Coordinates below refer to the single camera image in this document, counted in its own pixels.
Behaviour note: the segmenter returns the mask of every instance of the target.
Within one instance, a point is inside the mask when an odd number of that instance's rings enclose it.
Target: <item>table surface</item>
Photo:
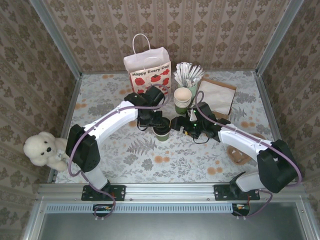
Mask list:
[[[253,71],[210,71],[205,77],[237,87],[229,115],[234,125],[273,140]],[[172,77],[172,92],[176,88]],[[71,126],[84,126],[99,119],[131,92],[125,73],[82,76]],[[161,110],[168,119],[178,116],[172,97]],[[195,144],[191,137],[174,130],[166,142],[160,142],[152,128],[142,132],[133,121],[105,141],[100,152],[100,167],[111,183],[229,182],[241,172],[258,169],[254,160],[242,166],[235,165],[227,155],[227,147],[213,139]],[[72,165],[74,173],[78,169],[77,165]],[[81,176],[71,177],[64,171],[57,174],[55,182],[85,183],[85,180]]]

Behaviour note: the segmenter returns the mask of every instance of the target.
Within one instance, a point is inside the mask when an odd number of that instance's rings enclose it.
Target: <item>white paper bag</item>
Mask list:
[[[135,38],[144,36],[149,45],[149,50],[136,53]],[[171,62],[168,51],[164,47],[151,49],[148,38],[139,33],[132,40],[133,55],[123,59],[125,69],[129,73],[132,90],[136,93],[145,93],[147,88],[153,84],[165,85],[171,90]]]

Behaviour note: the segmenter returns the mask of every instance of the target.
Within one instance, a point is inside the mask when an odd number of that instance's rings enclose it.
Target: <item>teddy bear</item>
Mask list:
[[[23,146],[24,154],[36,166],[44,166],[63,172],[67,169],[64,159],[69,159],[65,153],[67,140],[54,137],[51,133],[42,131],[29,137]]]

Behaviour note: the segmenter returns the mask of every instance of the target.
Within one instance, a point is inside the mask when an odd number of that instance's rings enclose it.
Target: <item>damask wallpaper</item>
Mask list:
[[[289,0],[44,0],[82,72],[123,71],[135,34],[172,65],[255,69]],[[137,52],[148,49],[138,39]]]
[[[34,166],[25,140],[59,136],[75,78],[28,0],[0,1],[0,239],[19,239],[38,184],[49,168]]]
[[[304,1],[262,77],[320,222],[319,0]]]

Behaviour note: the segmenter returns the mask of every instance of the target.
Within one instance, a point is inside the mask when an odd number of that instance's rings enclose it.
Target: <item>brown object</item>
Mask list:
[[[218,85],[218,86],[221,86],[221,87],[224,87],[224,88],[232,89],[232,90],[235,90],[235,91],[237,90],[237,88],[235,86],[232,86],[232,85],[229,85],[229,84],[226,84],[226,83],[223,83],[223,82],[219,82],[219,81],[214,81],[214,80],[211,80],[211,79],[208,79],[208,78],[205,78],[205,77],[202,77],[200,83],[198,83],[198,89],[199,89],[199,86],[200,86],[202,81],[206,81],[208,83],[215,84],[215,85]],[[231,112],[231,109],[232,109],[232,103],[230,105],[230,110],[229,110],[228,115],[227,114],[222,114],[222,113],[216,112],[216,111],[213,111],[213,114],[215,115],[215,117],[217,119],[227,119],[228,120],[229,119],[229,114]]]
[[[266,139],[264,136],[262,136],[259,133],[251,133],[251,134],[258,138],[261,138],[264,140]],[[226,153],[228,154],[231,161],[238,166],[242,166],[252,159],[250,156],[248,156],[247,154],[243,153],[242,151],[238,150],[233,146],[228,146],[226,149]]]

